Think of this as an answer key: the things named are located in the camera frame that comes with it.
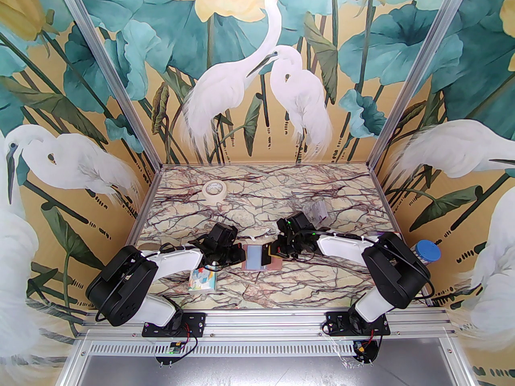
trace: tape roll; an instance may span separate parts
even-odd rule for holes
[[[221,180],[210,180],[202,188],[202,195],[207,204],[217,204],[227,196],[227,186]]]

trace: marble tabletop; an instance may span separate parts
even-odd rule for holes
[[[228,195],[209,205],[202,186],[222,180]],[[213,225],[236,226],[237,241],[273,241],[276,221],[322,200],[328,217],[321,226],[342,232],[393,230],[365,164],[175,166],[165,169],[138,243],[184,244]],[[368,271],[337,257],[312,254],[307,263],[283,261],[281,270],[218,273],[217,291],[188,293],[189,273],[161,279],[150,293],[169,296],[185,309],[349,306],[373,286]]]

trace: blue cap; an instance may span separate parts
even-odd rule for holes
[[[425,261],[437,261],[441,256],[438,246],[429,240],[420,240],[415,245],[415,252]]]

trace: painted wallpaper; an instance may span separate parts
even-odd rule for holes
[[[514,37],[515,0],[464,0],[457,62],[425,80],[375,168],[408,244],[440,247],[433,302],[484,386],[515,383]]]
[[[100,84],[63,0],[0,0],[0,384],[55,383],[153,179]]]
[[[442,0],[83,2],[162,161],[218,164],[366,160]]]

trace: metal base plate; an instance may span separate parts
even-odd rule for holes
[[[143,325],[143,331],[141,332],[141,336],[144,338],[185,338],[187,336],[186,329],[184,328],[186,324],[190,328],[191,335],[197,338],[201,338],[204,334],[206,314],[184,312],[181,320],[181,328],[178,332],[173,333],[173,335],[170,335],[170,333],[164,330],[163,327],[156,326],[153,323],[145,323]]]
[[[355,333],[351,323],[349,322],[349,313],[346,310],[326,312],[327,318],[327,333],[330,336],[357,336],[357,335],[370,335],[370,331],[374,330],[374,336],[389,336],[390,327],[386,321],[386,316],[383,314],[375,322],[370,323],[369,329],[363,333]]]

